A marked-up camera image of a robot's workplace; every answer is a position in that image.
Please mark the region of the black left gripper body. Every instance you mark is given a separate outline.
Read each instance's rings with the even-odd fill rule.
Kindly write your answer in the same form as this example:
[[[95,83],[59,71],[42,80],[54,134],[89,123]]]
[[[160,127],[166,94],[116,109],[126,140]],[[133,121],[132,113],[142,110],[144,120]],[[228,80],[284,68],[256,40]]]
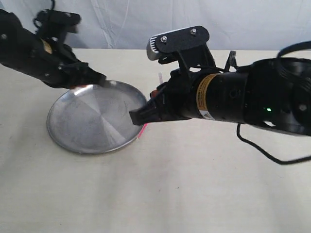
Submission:
[[[34,44],[34,78],[52,88],[72,89],[89,84],[89,65],[71,49],[56,50],[43,39]]]

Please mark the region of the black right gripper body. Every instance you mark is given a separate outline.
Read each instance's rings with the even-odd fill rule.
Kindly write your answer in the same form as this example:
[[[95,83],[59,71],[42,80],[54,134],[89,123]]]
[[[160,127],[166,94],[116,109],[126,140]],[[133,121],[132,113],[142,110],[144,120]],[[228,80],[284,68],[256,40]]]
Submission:
[[[190,76],[187,76],[178,68],[171,71],[170,78],[156,88],[168,98],[167,122],[202,118],[196,104],[197,83],[201,76],[201,71],[190,72]]]

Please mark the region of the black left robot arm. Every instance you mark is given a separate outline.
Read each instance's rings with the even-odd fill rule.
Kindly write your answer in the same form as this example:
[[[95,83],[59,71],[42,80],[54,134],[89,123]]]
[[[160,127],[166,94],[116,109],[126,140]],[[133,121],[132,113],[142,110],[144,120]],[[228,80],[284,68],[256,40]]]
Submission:
[[[40,11],[36,33],[25,29],[14,13],[0,12],[0,63],[34,77],[52,88],[104,85],[106,76],[80,61],[65,44],[81,16],[56,10]]]

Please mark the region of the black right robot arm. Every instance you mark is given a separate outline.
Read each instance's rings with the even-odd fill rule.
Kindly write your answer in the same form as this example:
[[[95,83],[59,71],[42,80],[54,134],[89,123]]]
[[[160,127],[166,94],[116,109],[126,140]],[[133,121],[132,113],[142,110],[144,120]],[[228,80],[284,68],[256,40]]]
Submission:
[[[311,62],[264,59],[235,72],[174,70],[142,107],[135,125],[191,118],[241,123],[285,134],[311,134]]]

